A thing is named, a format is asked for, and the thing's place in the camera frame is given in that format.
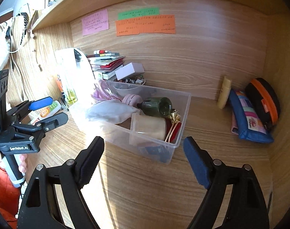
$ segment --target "wooden desk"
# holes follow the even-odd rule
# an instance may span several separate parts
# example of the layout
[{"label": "wooden desk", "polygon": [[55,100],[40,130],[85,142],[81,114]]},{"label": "wooden desk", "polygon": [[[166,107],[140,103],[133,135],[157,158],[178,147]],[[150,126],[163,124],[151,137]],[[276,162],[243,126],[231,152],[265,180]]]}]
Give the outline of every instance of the wooden desk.
[{"label": "wooden desk", "polygon": [[[272,176],[266,145],[242,141],[233,135],[231,115],[229,108],[219,110],[215,101],[192,98],[184,137],[193,136],[212,158],[219,158],[227,165],[241,167],[249,163],[267,202]],[[75,158],[93,140],[95,132],[85,135],[69,117],[66,125],[46,134],[38,154],[29,156],[30,170],[39,163],[46,167],[61,165]],[[215,226],[223,221],[230,191],[229,187]],[[108,143],[90,183],[82,189],[102,229],[186,228],[205,192],[197,183],[181,146],[166,165]],[[63,198],[59,204],[66,224],[72,227]]]}]

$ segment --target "orange sticky note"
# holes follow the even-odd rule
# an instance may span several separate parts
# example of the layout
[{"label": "orange sticky note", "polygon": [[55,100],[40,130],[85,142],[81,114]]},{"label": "orange sticky note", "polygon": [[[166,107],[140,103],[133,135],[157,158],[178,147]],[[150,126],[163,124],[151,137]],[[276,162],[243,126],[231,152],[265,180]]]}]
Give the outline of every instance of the orange sticky note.
[{"label": "orange sticky note", "polygon": [[116,35],[133,35],[139,33],[176,33],[174,15],[149,15],[115,22]]}]

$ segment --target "stack of books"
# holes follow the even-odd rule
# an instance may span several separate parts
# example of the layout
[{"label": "stack of books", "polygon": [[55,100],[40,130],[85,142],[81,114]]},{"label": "stack of books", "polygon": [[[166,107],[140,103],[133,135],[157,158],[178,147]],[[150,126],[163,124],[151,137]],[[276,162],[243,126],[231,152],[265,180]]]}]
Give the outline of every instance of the stack of books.
[{"label": "stack of books", "polygon": [[125,56],[120,56],[118,52],[88,55],[95,79],[103,78],[112,81],[116,78],[115,71],[123,67]]}]

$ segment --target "hanging cord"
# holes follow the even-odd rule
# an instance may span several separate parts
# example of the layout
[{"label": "hanging cord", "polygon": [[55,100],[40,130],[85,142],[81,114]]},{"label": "hanging cord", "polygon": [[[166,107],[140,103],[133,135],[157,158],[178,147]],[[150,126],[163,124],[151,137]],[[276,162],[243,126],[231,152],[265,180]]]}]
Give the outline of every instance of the hanging cord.
[{"label": "hanging cord", "polygon": [[37,60],[37,54],[36,54],[36,49],[35,49],[35,34],[33,33],[33,24],[34,24],[34,18],[35,18],[35,15],[37,14],[38,10],[35,11],[35,13],[33,14],[33,17],[31,19],[31,22],[30,22],[30,29],[28,30],[28,32],[30,33],[30,37],[32,38],[32,42],[33,42],[33,57],[34,59],[36,60],[36,68],[39,70],[39,71],[42,71],[42,68],[40,66],[40,64],[38,63],[38,60]]},{"label": "hanging cord", "polygon": [[[15,18],[13,17],[13,23],[12,23],[12,26],[10,28],[10,50],[13,49],[13,35],[12,35],[12,32],[11,31],[12,31],[14,22],[15,22]],[[21,43],[23,42],[23,39],[24,39],[24,30],[23,30],[23,36],[22,36]],[[27,98],[27,95],[26,95],[26,92],[24,90],[24,84],[23,84],[23,79],[22,79],[22,74],[21,74],[20,68],[16,64],[16,62],[14,60],[13,52],[12,52],[12,53],[10,53],[10,71],[13,74],[13,78],[14,78],[14,81],[15,81],[15,85],[18,88],[18,81],[17,81],[17,79],[15,77],[15,73],[14,73],[14,69],[13,69],[13,64],[14,64],[17,72],[18,72],[19,77],[20,77],[20,85],[21,85],[21,89],[22,89],[22,96],[21,96],[21,94],[19,92],[18,92],[18,96],[19,96],[19,99],[21,100],[21,102],[23,102],[24,101],[24,98]]]},{"label": "hanging cord", "polygon": [[[11,25],[7,25],[7,27],[6,27],[6,28],[10,27],[10,30],[9,30],[9,33],[10,33],[10,41],[12,41],[12,28],[13,28],[14,22],[15,22],[15,17],[12,17],[11,18],[11,22],[10,22]],[[2,24],[0,24],[0,27],[2,28],[3,32],[6,34],[6,31],[5,31],[6,28]],[[23,29],[21,43],[20,43],[20,46],[17,48],[17,50],[15,50],[15,51],[12,52],[13,44],[11,44],[11,48],[10,48],[11,51],[8,51],[6,49],[6,51],[8,53],[16,53],[16,52],[18,52],[22,48],[22,46],[23,46],[23,40],[25,38],[25,33],[24,32],[25,32],[25,28]]]}]

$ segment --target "orange zipper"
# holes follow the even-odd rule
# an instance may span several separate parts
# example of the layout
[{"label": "orange zipper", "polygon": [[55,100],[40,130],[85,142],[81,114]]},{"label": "orange zipper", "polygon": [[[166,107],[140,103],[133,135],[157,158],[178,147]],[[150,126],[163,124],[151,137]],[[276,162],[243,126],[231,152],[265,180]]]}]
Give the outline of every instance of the orange zipper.
[{"label": "orange zipper", "polygon": [[272,97],[270,96],[269,92],[264,88],[264,86],[258,81],[257,79],[252,79],[251,84],[258,90],[260,95],[265,99],[267,102],[268,109],[270,111],[272,124],[275,125],[278,120],[277,109],[274,104]]}]

